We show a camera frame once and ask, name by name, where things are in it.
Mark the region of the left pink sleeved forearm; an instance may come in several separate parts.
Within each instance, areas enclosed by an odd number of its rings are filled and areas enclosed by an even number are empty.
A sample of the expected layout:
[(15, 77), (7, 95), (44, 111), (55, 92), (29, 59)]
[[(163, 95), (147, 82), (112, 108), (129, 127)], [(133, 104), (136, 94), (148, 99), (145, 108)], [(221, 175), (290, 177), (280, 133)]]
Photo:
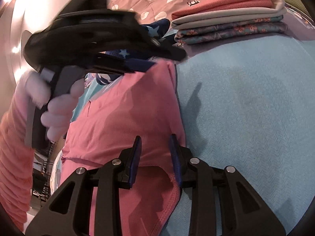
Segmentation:
[(25, 146), (29, 97), (16, 91), (1, 120), (1, 204), (18, 229), (27, 222), (34, 150)]

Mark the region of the left white gloved hand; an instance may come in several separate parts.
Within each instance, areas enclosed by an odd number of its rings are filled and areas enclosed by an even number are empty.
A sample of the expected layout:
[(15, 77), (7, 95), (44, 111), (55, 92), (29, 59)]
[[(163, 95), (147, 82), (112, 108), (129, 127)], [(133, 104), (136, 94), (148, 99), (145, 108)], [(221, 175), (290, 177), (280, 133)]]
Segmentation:
[(52, 142), (58, 141), (69, 129), (73, 110), (76, 108), (79, 98), (84, 93), (84, 79), (74, 82), (69, 93), (51, 98), (51, 88), (34, 71), (29, 72), (21, 79), (26, 95), (31, 103), (38, 109), (47, 107), (39, 118), (40, 125), (44, 129), (38, 130), (34, 136), (44, 133), (42, 139)]

